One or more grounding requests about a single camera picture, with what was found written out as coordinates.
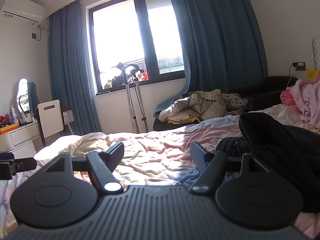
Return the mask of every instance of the bed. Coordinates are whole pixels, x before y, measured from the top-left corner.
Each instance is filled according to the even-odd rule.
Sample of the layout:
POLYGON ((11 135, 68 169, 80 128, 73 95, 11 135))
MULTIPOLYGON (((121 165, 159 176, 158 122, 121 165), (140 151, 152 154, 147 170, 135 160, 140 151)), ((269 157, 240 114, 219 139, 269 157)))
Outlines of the bed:
MULTIPOLYGON (((301 123, 301 113, 294 107, 277 105, 260 112, 271 115, 282 124, 320 133, 320 130, 301 123)), ((190 143, 197 141, 207 150, 213 150, 222 138, 241 136, 238 120, 239 116, 226 116, 175 130, 143 134, 92 133, 65 136, 35 155, 36 170, 60 153, 70 152, 73 156, 84 156, 93 150, 105 151, 116 142, 122 141, 125 146, 124 158, 113 175, 124 189, 130 184, 184 185, 190 188, 199 176, 190 158, 190 143)), ((18 173, 9 181, 0 181, 0 238, 10 234, 18 226, 9 207, 12 192, 36 170, 18 173)), ((74 176, 90 183, 86 172, 74 172, 74 176)), ((318 221, 318 215, 301 213, 295 226, 309 238, 314 238, 320 232, 318 221)))

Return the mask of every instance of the laundry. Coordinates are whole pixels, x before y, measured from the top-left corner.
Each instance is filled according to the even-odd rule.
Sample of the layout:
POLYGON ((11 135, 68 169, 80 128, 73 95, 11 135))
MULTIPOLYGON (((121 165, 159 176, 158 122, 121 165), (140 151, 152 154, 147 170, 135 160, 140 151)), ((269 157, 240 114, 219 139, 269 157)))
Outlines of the laundry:
POLYGON ((300 191, 303 212, 319 213, 320 135, 282 125, 265 113, 241 114, 239 128, 243 137, 225 138, 216 150, 234 157, 255 153, 300 191))
POLYGON ((298 108, 296 102, 293 99, 291 87, 287 87, 285 91, 281 92, 280 99, 284 105, 294 106, 294 107, 298 108))
POLYGON ((200 119, 198 117, 194 117, 194 118, 189 118, 185 121, 169 121, 168 123, 172 123, 172 124, 184 124, 184 123, 200 123, 200 119))
POLYGON ((238 94, 222 94, 220 89, 211 92, 196 91, 178 99, 159 115, 161 122, 185 123, 189 119, 201 121, 226 116, 246 106, 247 100, 238 94))
POLYGON ((291 93, 298 109, 302 112, 301 122, 320 128, 320 77, 316 79, 299 79, 291 93))

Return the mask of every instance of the white drawer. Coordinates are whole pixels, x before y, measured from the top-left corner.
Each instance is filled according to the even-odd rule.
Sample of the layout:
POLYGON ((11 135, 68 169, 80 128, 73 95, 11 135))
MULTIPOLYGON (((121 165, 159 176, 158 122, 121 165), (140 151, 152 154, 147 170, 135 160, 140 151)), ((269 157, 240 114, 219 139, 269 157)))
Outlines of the white drawer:
POLYGON ((39 128, 38 124, 35 123, 28 127, 24 127, 23 129, 19 129, 17 131, 13 131, 10 133, 12 142, 14 146, 17 146, 23 142, 31 140, 37 136, 39 136, 39 128))
POLYGON ((34 157, 36 155, 35 147, 33 143, 30 142, 27 145, 15 150, 12 152, 14 154, 14 158, 22 159, 22 158, 29 158, 34 157))

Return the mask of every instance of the chair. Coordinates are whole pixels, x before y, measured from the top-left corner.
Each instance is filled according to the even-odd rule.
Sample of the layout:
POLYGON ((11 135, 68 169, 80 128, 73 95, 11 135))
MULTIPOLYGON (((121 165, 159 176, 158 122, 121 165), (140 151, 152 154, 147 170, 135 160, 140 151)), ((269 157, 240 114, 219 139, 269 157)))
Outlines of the chair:
POLYGON ((65 130, 61 103, 59 100, 41 103, 36 113, 42 144, 46 147, 45 138, 65 130))

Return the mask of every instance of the pink clothing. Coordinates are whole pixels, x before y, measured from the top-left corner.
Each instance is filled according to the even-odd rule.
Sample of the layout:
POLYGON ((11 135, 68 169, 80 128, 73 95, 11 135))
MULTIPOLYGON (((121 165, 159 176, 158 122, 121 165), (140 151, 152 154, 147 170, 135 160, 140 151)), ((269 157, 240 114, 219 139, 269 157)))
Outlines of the pink clothing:
POLYGON ((286 106, 294 106, 298 109, 296 102, 293 99, 293 95, 291 92, 291 87, 286 88, 280 95, 281 102, 286 106))
POLYGON ((302 112, 301 122, 320 129, 320 78, 299 79, 291 87, 293 99, 302 112))

